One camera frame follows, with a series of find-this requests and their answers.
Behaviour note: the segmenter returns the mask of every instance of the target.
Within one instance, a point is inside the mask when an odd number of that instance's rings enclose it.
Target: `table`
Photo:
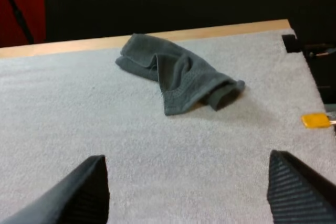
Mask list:
[[[246,23],[238,25],[216,26],[208,28],[197,28],[178,31],[165,31],[152,33],[151,35],[171,41],[190,39],[202,39],[211,37],[223,37],[238,34],[257,33],[268,30],[279,30],[290,28],[286,19],[272,20],[265,22]],[[97,39],[72,40],[64,42],[44,43],[27,46],[0,48],[1,58],[28,57],[47,55],[58,52],[71,52],[82,50],[96,50],[103,48],[122,47],[130,36],[107,37]]]

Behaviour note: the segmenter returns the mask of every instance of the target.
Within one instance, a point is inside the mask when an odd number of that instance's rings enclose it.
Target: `dark wall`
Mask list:
[[[318,19],[336,28],[323,18],[333,14],[335,0],[46,0],[49,41],[282,18],[294,25]]]

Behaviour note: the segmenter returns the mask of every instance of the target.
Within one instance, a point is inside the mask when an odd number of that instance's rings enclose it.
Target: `gray terry cloth surface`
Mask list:
[[[0,220],[99,154],[109,223],[272,223],[273,149],[336,183],[333,129],[301,122],[324,108],[303,55],[286,53],[288,33],[177,43],[248,83],[216,113],[166,116],[159,85],[114,63],[121,48],[0,60]]]
[[[243,81],[217,72],[193,52],[149,35],[133,34],[116,63],[127,72],[159,82],[166,115],[182,114],[199,100],[221,109],[245,87]]]

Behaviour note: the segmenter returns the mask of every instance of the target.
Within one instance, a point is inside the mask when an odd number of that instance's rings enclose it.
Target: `yellow sponge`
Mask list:
[[[331,125],[329,118],[324,113],[303,115],[301,119],[307,128],[324,128]]]

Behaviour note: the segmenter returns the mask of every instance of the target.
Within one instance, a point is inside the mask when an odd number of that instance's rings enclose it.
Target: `crumpled cloth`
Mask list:
[[[217,72],[193,52],[149,35],[133,34],[116,64],[159,82],[166,115],[185,113],[197,102],[217,111],[233,102],[245,87],[244,81]]]

